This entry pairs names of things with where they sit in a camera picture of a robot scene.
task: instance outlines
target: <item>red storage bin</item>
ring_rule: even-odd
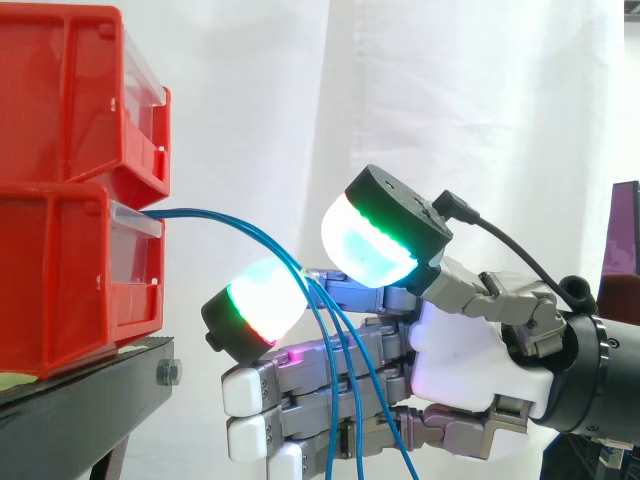
[[[169,91],[112,7],[0,3],[0,181],[169,194]]]
[[[162,222],[99,185],[0,183],[0,225],[0,372],[47,378],[162,327]]]

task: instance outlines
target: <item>green led light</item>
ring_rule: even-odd
[[[307,308],[300,287],[277,258],[251,265],[227,292],[242,318],[269,343],[281,339]]]
[[[397,282],[418,266],[409,250],[371,225],[344,194],[322,221],[322,242],[340,270],[370,288]]]

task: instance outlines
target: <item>metal screw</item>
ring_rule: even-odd
[[[158,362],[156,381],[158,385],[175,387],[182,380],[182,362],[177,359],[163,359]]]

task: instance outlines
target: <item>blue cable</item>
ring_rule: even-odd
[[[411,477],[413,478],[413,480],[419,480],[418,472],[416,472],[416,469],[413,466],[413,462],[411,462],[411,458],[409,457],[409,452],[407,451],[407,447],[404,445],[404,442],[402,441],[402,437],[400,436],[400,432],[398,432],[398,428],[396,427],[396,424],[393,421],[393,418],[391,416],[391,410],[389,410],[389,406],[387,405],[387,402],[384,398],[384,392],[382,391],[382,387],[380,386],[380,382],[378,381],[378,376],[376,375],[376,369],[373,365],[373,362],[371,361],[371,357],[367,352],[367,347],[364,346],[364,344],[362,343],[362,340],[360,340],[360,336],[358,335],[358,332],[353,327],[353,324],[349,321],[349,319],[344,314],[344,312],[338,307],[335,300],[333,300],[333,298],[331,298],[327,294],[327,292],[324,290],[320,291],[320,298],[322,299],[323,302],[325,302],[326,305],[331,305],[332,308],[336,309],[336,311],[338,312],[338,315],[340,315],[340,318],[342,319],[342,322],[345,324],[345,326],[351,333],[351,336],[353,337],[355,342],[358,344],[358,348],[362,353],[362,357],[364,358],[364,361],[367,364],[367,368],[369,369],[369,374],[371,376],[371,379],[373,380],[373,387],[376,390],[378,400],[380,401],[380,406],[382,407],[384,416],[387,419],[389,428],[391,428],[391,433],[393,434],[393,438],[396,441],[396,446],[400,450],[400,453],[402,453],[402,457],[404,458],[404,463],[407,465],[407,469],[409,470],[409,473],[411,474]]]
[[[316,295],[322,298],[322,293],[328,295],[326,290],[322,288],[322,286],[314,280],[309,280],[309,285],[314,289]],[[331,320],[336,327],[336,331],[338,332],[338,336],[340,337],[340,343],[342,344],[342,351],[344,352],[344,358],[347,363],[347,371],[349,372],[349,380],[351,381],[351,386],[353,388],[353,398],[356,404],[356,464],[358,469],[358,479],[364,480],[364,464],[362,461],[362,401],[360,399],[360,389],[357,384],[357,377],[355,370],[353,368],[353,361],[351,360],[351,352],[349,352],[349,342],[347,338],[344,336],[344,332],[340,327],[340,322],[336,317],[336,313],[331,305],[329,305],[325,300],[323,300],[324,304],[327,307],[327,311],[331,316]]]
[[[331,340],[327,327],[322,320],[322,316],[318,311],[311,295],[309,294],[308,286],[305,286],[300,276],[300,270],[302,267],[293,260],[293,258],[278,245],[269,235],[260,230],[259,228],[243,221],[238,218],[224,215],[217,212],[208,210],[200,210],[194,208],[176,208],[170,210],[147,210],[143,212],[145,215],[151,218],[206,218],[214,220],[225,225],[229,225],[244,234],[248,235],[252,239],[256,240],[261,245],[267,247],[271,252],[276,255],[291,272],[294,279],[298,283],[298,286],[302,290],[314,316],[318,322],[318,326],[322,332],[322,338],[324,340],[325,348],[327,350],[327,356],[329,358],[329,370],[331,372],[331,430],[329,433],[329,455],[327,457],[327,467],[325,473],[325,479],[331,480],[333,474],[333,459],[335,458],[335,451],[337,446],[337,433],[338,433],[338,373],[336,370],[335,357],[333,348],[331,346]]]

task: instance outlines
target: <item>white curtain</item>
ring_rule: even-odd
[[[617,2],[110,3],[172,89],[163,206],[240,216],[305,265],[330,267],[322,215],[375,163],[426,198],[454,191],[552,276],[581,274],[597,288],[617,161]],[[453,230],[448,254],[469,268],[528,272],[483,231]],[[133,433],[123,479],[264,478],[263,463],[227,458],[220,375],[233,362],[205,343],[199,310],[265,255],[223,226],[169,221],[161,333],[176,337],[183,382]],[[316,337],[305,318],[286,341]],[[533,480],[549,434],[533,436],[527,451],[495,463],[429,447],[412,458],[423,479]],[[353,463],[337,462],[335,478],[355,478]],[[409,478],[394,451],[365,468],[370,480]]]

